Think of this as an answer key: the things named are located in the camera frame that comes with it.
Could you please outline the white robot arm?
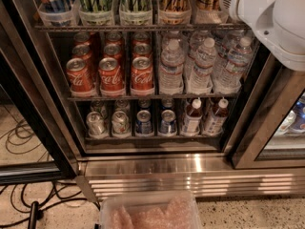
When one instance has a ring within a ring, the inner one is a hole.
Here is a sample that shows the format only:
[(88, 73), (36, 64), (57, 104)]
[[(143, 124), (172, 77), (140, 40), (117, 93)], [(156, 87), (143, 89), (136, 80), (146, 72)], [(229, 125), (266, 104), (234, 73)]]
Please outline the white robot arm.
[(305, 0), (219, 0), (285, 67), (305, 71)]

